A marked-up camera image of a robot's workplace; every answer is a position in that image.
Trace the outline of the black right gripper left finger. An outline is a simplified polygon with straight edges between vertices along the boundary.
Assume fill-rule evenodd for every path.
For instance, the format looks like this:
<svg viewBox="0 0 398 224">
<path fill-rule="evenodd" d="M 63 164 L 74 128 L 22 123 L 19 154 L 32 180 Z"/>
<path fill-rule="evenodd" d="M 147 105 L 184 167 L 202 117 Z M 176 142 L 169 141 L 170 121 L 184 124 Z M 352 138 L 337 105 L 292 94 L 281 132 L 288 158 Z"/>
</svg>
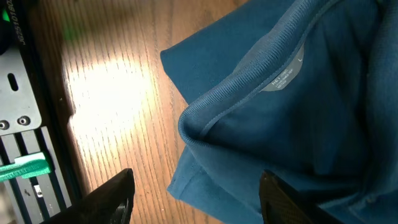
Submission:
<svg viewBox="0 0 398 224">
<path fill-rule="evenodd" d="M 134 174 L 127 168 L 45 224 L 129 224 L 134 206 Z"/>
</svg>

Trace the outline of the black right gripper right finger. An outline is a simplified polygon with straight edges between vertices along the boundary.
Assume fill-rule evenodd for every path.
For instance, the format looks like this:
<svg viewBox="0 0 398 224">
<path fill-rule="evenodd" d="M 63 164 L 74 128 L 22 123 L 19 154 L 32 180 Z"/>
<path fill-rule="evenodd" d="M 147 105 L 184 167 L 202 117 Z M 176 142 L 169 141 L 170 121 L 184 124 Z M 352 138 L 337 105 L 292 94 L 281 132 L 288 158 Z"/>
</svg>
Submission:
<svg viewBox="0 0 398 224">
<path fill-rule="evenodd" d="M 261 176 L 259 198 L 266 224 L 340 223 L 269 170 Z"/>
</svg>

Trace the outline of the teal blue t-shirt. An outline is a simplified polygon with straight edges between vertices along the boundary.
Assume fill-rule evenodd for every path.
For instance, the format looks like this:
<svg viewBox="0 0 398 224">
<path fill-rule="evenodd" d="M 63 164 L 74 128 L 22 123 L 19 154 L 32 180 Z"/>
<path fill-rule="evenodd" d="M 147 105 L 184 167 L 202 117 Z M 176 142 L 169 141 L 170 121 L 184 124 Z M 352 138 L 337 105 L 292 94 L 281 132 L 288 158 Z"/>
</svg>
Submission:
<svg viewBox="0 0 398 224">
<path fill-rule="evenodd" d="M 343 223 L 397 222 L 397 2 L 249 1 L 164 50 L 188 103 L 169 193 L 262 223 L 269 170 Z"/>
</svg>

